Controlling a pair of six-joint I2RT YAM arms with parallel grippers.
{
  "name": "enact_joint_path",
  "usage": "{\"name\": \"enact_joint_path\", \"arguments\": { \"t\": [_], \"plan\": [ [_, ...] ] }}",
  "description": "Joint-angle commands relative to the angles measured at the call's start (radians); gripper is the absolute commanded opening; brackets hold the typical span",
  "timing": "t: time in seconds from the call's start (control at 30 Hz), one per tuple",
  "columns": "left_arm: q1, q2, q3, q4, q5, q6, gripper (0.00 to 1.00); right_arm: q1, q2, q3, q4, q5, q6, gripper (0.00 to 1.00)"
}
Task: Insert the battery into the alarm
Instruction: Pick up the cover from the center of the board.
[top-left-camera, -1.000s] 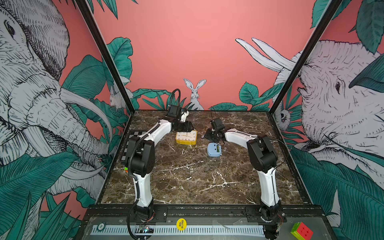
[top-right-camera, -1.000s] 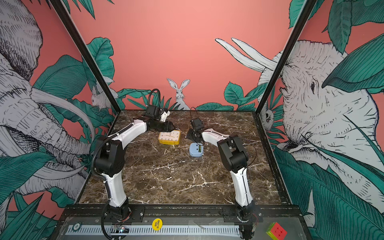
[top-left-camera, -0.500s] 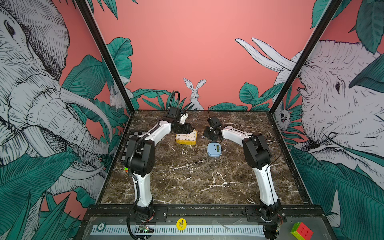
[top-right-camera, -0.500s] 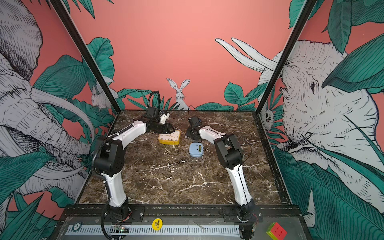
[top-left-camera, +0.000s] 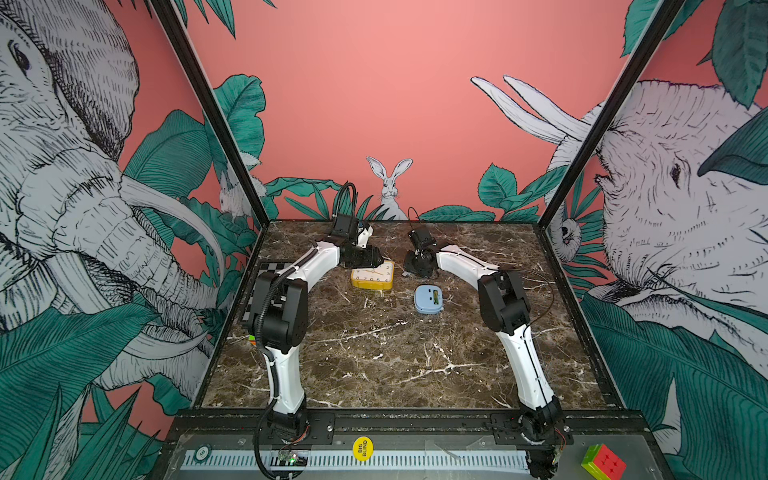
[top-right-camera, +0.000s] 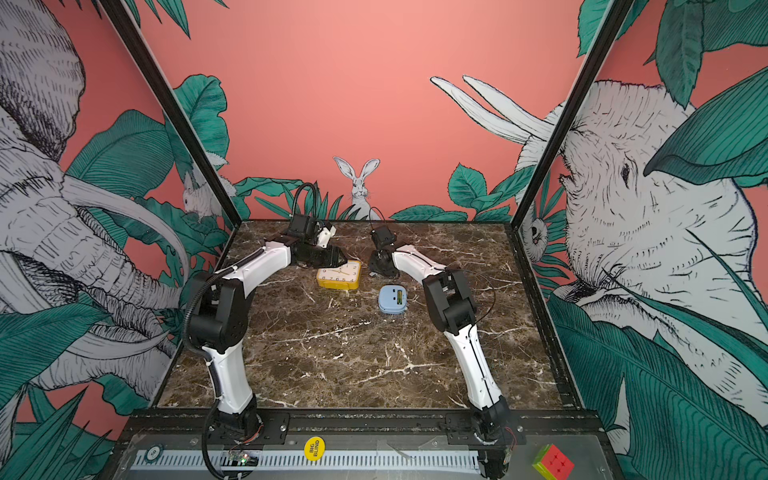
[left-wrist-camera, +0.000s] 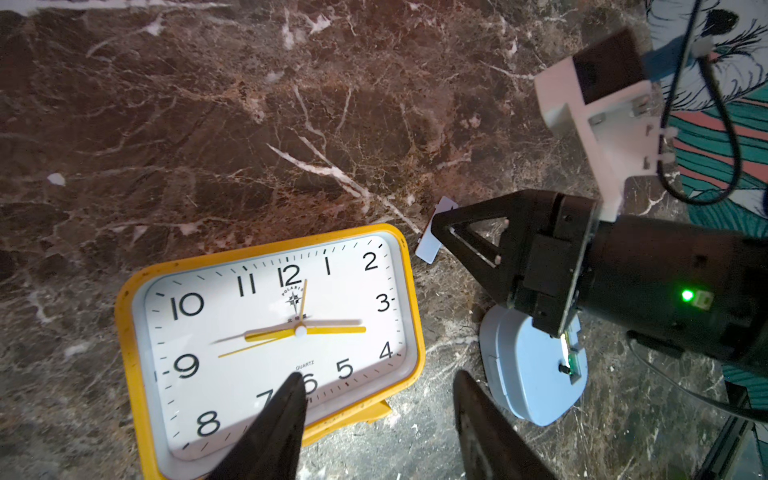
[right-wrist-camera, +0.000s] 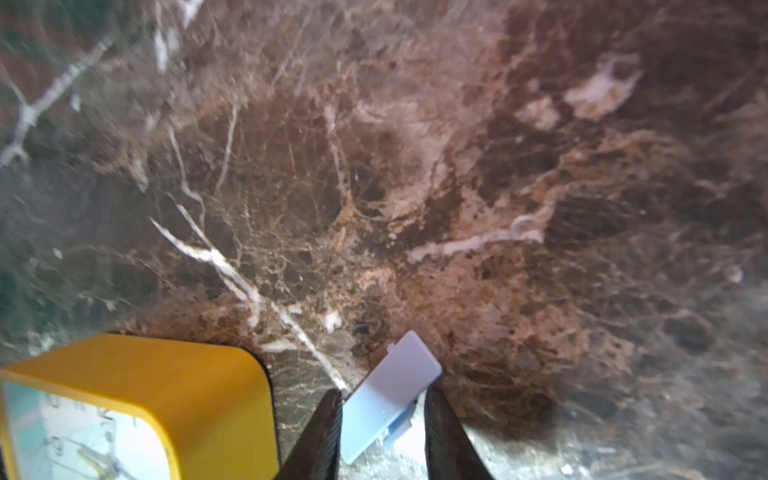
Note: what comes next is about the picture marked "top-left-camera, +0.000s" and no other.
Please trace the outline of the yellow rectangular alarm clock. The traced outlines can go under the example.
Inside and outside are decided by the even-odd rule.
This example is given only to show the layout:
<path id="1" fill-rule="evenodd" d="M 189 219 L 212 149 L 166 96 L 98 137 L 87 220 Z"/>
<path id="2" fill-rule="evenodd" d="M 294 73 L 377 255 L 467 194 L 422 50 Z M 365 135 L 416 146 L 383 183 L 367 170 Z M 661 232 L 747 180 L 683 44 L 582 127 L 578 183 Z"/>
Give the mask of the yellow rectangular alarm clock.
<path id="1" fill-rule="evenodd" d="M 359 289 L 385 291 L 391 290 L 394 283 L 394 262 L 385 260 L 375 268 L 358 268 L 351 271 L 351 284 Z"/>

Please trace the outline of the light blue small alarm clock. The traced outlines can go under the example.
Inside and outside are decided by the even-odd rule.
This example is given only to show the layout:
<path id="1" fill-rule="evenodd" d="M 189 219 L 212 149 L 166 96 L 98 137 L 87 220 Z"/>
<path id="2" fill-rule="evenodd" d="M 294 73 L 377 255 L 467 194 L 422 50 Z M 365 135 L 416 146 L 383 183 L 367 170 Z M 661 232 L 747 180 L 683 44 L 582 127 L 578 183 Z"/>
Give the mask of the light blue small alarm clock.
<path id="1" fill-rule="evenodd" d="M 430 289 L 438 289 L 441 292 L 442 304 L 435 306 L 431 302 Z M 426 315 L 439 314 L 444 308 L 443 293 L 436 285 L 419 285 L 414 291 L 414 306 L 418 313 Z"/>

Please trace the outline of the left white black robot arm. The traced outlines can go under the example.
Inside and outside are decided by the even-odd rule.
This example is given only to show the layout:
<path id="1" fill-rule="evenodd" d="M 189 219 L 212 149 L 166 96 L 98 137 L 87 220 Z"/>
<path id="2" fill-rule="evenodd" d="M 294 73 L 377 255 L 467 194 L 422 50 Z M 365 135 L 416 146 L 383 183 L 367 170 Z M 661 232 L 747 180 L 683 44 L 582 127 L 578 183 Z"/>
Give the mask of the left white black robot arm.
<path id="1" fill-rule="evenodd" d="M 312 287 L 338 266 L 376 268 L 382 263 L 380 250 L 373 245 L 324 240 L 281 272 L 258 276 L 246 328 L 266 362 L 270 385 L 267 418 L 271 422 L 296 432 L 309 424 L 299 350 L 309 326 Z"/>

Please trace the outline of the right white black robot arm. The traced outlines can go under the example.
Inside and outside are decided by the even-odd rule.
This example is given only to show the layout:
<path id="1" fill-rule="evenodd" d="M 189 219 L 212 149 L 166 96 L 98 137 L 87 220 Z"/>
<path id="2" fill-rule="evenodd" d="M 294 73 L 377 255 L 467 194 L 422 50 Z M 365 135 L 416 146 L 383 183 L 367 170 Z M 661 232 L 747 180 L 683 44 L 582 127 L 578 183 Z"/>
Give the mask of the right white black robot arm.
<path id="1" fill-rule="evenodd" d="M 408 272 L 426 278 L 442 270 L 476 289 L 481 317 L 502 342 L 515 377 L 521 435 L 533 445 L 555 438 L 562 408 L 535 349 L 531 303 L 521 275 L 480 260 L 457 245 L 440 246 L 424 226 L 412 229 L 408 236 L 413 244 L 405 258 Z"/>

